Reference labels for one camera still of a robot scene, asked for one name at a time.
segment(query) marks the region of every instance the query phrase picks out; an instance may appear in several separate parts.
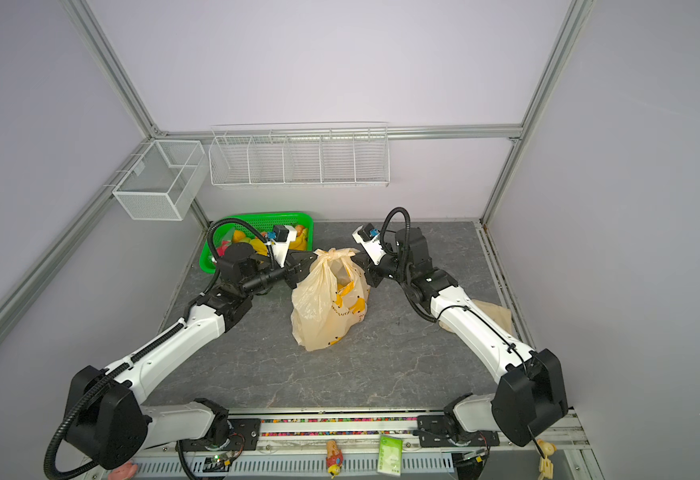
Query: green plastic basket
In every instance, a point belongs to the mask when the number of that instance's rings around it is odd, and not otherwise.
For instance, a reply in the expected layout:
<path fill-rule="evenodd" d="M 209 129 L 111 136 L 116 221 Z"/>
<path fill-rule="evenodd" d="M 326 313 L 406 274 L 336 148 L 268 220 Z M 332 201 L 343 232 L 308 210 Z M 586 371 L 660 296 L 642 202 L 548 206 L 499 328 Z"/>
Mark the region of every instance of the green plastic basket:
<path fill-rule="evenodd" d="M 258 232 L 272 232 L 273 225 L 304 225 L 307 228 L 307 251 L 312 250 L 312 218 L 307 214 L 299 212 L 280 213 L 280 214 L 248 214 L 248 215 L 230 215 L 234 218 L 249 222 L 251 226 L 257 229 Z M 244 232 L 249 238 L 254 238 L 254 234 L 243 228 L 240 225 L 227 224 L 222 225 L 214 232 L 214 246 L 221 244 L 221 239 L 225 234 L 232 229 Z M 207 274 L 213 274 L 216 268 L 211 262 L 211 251 L 208 244 L 203 244 L 201 257 L 198 259 L 198 265 L 201 270 Z"/>

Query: compartment of wire basket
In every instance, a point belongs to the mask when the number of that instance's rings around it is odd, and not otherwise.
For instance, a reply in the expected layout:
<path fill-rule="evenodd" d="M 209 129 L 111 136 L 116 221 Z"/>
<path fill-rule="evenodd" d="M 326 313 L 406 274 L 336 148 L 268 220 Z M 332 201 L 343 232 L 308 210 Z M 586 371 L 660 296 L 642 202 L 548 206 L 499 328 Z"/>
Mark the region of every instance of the compartment of wire basket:
<path fill-rule="evenodd" d="M 153 140 L 113 195 L 134 220 L 182 220 L 208 174 L 201 142 Z"/>
<path fill-rule="evenodd" d="M 387 129 L 227 131 L 209 146 L 217 187 L 387 185 Z"/>

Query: green tissue packet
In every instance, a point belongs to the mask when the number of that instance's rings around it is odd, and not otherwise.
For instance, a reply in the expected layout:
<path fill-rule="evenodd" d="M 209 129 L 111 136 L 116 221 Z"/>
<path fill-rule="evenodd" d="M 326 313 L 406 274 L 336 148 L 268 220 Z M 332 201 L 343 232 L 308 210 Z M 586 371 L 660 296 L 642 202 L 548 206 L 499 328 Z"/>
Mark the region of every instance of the green tissue packet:
<path fill-rule="evenodd" d="M 403 440 L 383 435 L 379 440 L 379 463 L 377 473 L 401 476 L 403 464 Z"/>

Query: beige plastic bag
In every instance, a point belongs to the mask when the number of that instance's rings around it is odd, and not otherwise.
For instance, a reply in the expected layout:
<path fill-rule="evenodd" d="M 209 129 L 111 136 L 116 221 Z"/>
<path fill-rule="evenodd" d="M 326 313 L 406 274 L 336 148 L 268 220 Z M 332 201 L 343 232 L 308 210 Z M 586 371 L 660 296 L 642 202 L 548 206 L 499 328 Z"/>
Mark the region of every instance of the beige plastic bag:
<path fill-rule="evenodd" d="M 310 274 L 291 293 L 291 332 L 308 352 L 324 349 L 366 316 L 369 286 L 351 257 L 358 250 L 316 250 Z"/>

